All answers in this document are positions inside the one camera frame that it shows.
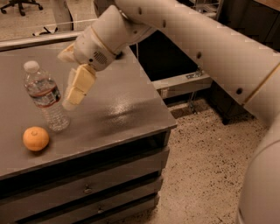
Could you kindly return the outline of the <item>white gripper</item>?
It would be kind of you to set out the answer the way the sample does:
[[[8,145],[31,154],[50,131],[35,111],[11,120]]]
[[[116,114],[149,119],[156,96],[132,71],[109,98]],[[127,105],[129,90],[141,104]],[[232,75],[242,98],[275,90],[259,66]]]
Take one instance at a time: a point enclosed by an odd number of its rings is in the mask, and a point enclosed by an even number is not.
[[[112,28],[87,27],[81,35],[63,51],[58,59],[64,62],[83,64],[71,69],[62,106],[75,110],[94,85],[95,71],[102,71],[116,59],[116,37]]]

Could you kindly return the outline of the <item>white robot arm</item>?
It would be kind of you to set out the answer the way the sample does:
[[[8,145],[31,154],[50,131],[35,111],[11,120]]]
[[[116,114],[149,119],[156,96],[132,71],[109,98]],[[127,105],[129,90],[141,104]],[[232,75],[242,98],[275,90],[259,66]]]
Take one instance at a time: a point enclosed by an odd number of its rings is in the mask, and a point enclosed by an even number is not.
[[[269,128],[248,165],[236,224],[280,224],[280,55],[177,0],[113,0],[64,61],[104,70],[125,47],[161,31]]]

